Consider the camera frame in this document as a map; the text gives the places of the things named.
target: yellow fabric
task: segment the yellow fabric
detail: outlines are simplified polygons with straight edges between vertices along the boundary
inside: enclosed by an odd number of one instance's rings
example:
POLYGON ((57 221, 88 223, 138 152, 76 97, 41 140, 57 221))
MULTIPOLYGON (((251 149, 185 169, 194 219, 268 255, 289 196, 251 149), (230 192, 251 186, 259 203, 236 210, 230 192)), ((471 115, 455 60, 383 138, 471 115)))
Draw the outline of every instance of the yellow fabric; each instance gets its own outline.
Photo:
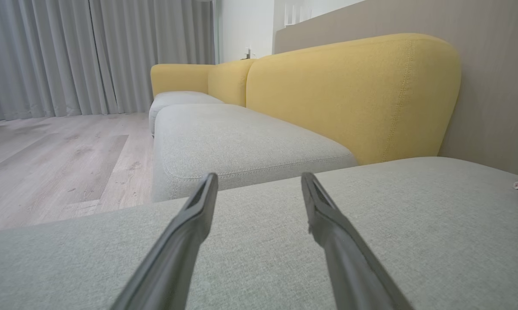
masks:
POLYGON ((247 73, 255 59, 244 59, 216 65, 209 76, 209 94, 222 102, 246 106, 247 73))
POLYGON ((347 147, 359 164, 435 156, 456 104, 458 53, 397 34, 263 57, 247 77, 247 107, 347 147))
POLYGON ((207 94, 207 79, 214 65, 154 65, 150 70, 152 92, 159 93, 175 90, 192 90, 207 94))

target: gray curtain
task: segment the gray curtain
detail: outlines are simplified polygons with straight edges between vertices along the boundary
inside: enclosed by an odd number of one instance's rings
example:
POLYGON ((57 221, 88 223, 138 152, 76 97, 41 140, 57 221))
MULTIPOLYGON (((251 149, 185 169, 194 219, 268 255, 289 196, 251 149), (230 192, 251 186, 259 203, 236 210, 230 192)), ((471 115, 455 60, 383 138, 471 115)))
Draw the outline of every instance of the gray curtain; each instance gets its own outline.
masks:
POLYGON ((214 61, 195 0, 0 0, 0 120, 146 112, 156 63, 214 61))

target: wooden floor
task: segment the wooden floor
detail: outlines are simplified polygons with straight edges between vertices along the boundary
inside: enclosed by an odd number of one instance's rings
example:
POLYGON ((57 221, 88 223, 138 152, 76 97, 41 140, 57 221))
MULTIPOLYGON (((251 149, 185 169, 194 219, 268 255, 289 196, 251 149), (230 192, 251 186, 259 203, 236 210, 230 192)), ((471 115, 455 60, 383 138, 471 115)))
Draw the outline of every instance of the wooden floor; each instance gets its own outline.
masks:
POLYGON ((0 230, 150 201, 145 113, 0 121, 0 230))

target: yellow armrest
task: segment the yellow armrest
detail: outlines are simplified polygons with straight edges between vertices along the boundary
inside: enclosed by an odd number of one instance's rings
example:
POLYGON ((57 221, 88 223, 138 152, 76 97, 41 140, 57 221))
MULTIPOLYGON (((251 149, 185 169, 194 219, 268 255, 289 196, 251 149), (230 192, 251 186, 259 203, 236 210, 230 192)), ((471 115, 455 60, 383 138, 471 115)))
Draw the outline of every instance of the yellow armrest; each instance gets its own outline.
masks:
POLYGON ((150 70, 152 92, 154 96, 176 90, 191 90, 207 94, 208 75, 213 67, 214 65, 181 65, 174 63, 154 65, 150 70))

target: light gray fabric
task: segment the light gray fabric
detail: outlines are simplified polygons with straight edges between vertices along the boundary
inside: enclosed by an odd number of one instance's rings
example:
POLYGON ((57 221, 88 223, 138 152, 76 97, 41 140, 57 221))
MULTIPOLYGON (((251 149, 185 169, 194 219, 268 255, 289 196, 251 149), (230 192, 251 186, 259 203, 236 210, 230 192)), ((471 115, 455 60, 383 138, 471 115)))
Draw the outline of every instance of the light gray fabric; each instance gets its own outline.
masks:
MULTIPOLYGON (((517 175, 449 158, 317 174, 416 310, 518 309, 517 175)), ((0 232, 0 309, 104 309, 185 199, 0 232)), ((299 178, 219 192, 187 309, 333 309, 299 178)))
POLYGON ((0 0, 0 119, 147 112, 156 63, 213 63, 212 4, 0 0))
POLYGON ((354 165, 339 143, 242 106, 172 105, 155 121, 152 201, 189 196, 208 172, 223 190, 354 165))
POLYGON ((174 104, 196 104, 196 103, 224 103, 221 100, 200 92, 180 91, 180 92, 165 92, 157 94, 154 102, 150 107, 148 114, 148 122, 150 124, 150 131, 154 135, 154 125, 157 113, 168 105, 174 104))

